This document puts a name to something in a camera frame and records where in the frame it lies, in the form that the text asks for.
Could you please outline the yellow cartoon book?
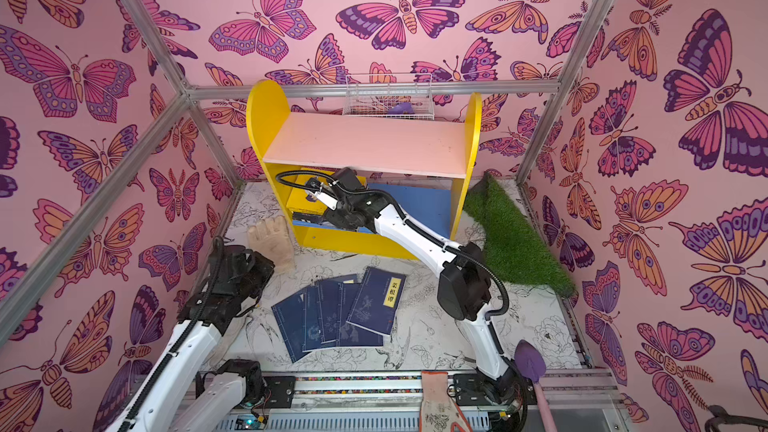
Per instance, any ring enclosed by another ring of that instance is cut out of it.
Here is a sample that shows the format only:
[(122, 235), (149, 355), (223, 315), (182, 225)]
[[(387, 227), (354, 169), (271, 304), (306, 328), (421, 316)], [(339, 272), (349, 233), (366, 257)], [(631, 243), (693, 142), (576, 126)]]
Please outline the yellow cartoon book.
[(287, 208), (291, 213), (322, 216), (327, 206), (312, 193), (304, 189), (292, 188), (287, 200)]

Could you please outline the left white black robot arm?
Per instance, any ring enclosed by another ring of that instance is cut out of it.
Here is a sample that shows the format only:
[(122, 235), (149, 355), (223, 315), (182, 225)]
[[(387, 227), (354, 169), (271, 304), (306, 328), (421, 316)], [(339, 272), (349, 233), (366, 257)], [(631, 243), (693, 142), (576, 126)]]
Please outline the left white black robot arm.
[(266, 382), (259, 362), (228, 359), (213, 380), (182, 413), (177, 410), (211, 352), (234, 321), (261, 298), (275, 264), (240, 245), (214, 240), (208, 276), (190, 295), (160, 359), (135, 394), (101, 431), (211, 431), (239, 405), (264, 402)]

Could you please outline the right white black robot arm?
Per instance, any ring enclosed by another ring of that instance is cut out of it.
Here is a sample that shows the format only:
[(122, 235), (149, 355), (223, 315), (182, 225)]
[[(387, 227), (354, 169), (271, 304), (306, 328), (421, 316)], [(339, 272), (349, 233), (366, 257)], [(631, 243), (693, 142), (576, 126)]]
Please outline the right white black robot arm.
[(527, 406), (527, 382), (505, 354), (492, 321), (508, 311), (509, 295), (485, 265), (480, 247), (439, 235), (408, 214), (390, 193), (362, 185), (350, 168), (333, 174), (293, 170), (279, 173), (277, 180), (324, 204), (322, 218), (335, 228), (365, 228), (420, 260), (438, 279), (438, 304), (472, 347), (482, 393), (496, 405)]

